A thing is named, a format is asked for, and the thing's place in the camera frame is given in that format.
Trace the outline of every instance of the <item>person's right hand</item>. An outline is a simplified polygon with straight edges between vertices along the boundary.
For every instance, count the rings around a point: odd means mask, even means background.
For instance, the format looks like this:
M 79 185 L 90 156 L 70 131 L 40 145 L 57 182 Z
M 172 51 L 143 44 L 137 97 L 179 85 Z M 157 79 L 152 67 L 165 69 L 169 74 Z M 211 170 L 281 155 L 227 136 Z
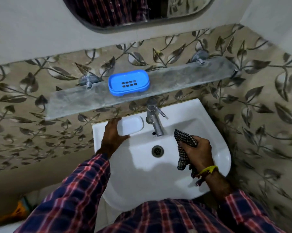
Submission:
M 187 153 L 190 162 L 195 166 L 198 172 L 201 172 L 204 168 L 214 165 L 212 158 L 212 146 L 208 139 L 201 138 L 199 136 L 192 136 L 197 142 L 198 146 L 191 147 L 180 141 L 180 146 Z

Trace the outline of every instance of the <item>soap dish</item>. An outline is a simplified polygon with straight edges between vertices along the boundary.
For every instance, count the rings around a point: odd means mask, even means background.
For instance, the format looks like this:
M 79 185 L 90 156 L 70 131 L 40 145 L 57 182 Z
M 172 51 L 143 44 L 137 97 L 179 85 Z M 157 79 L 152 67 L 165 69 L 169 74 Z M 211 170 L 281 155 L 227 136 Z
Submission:
M 138 115 L 123 117 L 118 122 L 117 125 L 118 134 L 120 136 L 125 136 L 139 132 L 143 128 L 144 128 L 143 119 Z
M 108 78 L 109 91 L 113 96 L 143 92 L 150 86 L 149 77 L 145 70 L 113 74 Z

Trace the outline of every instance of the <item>faucet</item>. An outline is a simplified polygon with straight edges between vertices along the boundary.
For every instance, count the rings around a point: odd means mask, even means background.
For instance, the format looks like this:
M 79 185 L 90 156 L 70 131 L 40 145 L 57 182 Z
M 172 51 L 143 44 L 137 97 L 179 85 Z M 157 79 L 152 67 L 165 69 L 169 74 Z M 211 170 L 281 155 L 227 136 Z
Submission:
M 153 128 L 155 129 L 155 133 L 157 136 L 164 135 L 164 132 L 162 130 L 157 111 L 165 117 L 166 115 L 158 108 L 157 100 L 155 98 L 149 98 L 146 102 L 147 105 L 147 117 L 146 121 L 149 124 L 153 125 Z

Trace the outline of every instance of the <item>leaf pattern wallpaper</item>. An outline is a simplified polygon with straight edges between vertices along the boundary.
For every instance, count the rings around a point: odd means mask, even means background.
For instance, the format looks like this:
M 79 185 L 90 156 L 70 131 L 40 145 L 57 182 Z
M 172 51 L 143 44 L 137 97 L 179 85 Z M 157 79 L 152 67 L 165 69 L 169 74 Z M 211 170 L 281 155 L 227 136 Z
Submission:
M 225 56 L 239 73 L 157 95 L 158 103 L 200 98 L 230 148 L 232 177 L 292 232 L 292 56 L 239 24 L 1 65 L 0 175 L 92 150 L 93 123 L 146 110 L 143 99 L 46 121 L 51 92 L 76 86 L 82 75 L 99 82 L 183 65 L 201 49 Z

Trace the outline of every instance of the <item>washbasin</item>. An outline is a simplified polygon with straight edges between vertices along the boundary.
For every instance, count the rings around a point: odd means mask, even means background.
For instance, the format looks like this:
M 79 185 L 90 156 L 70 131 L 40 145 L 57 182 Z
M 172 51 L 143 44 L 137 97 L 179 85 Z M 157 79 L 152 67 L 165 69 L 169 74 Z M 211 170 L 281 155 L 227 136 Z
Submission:
M 153 134 L 153 126 L 145 122 L 146 112 L 139 113 L 144 128 L 121 144 L 110 159 L 111 176 L 103 198 L 119 211 L 129 211 L 150 200 L 194 199 L 209 191 L 205 182 L 195 186 L 198 179 L 191 177 L 188 166 L 183 171 L 177 169 L 175 129 L 208 139 L 219 171 L 226 176 L 230 170 L 227 144 L 199 99 L 169 105 L 162 111 L 166 114 L 160 117 L 163 136 Z M 95 152 L 101 147 L 106 124 L 93 125 Z

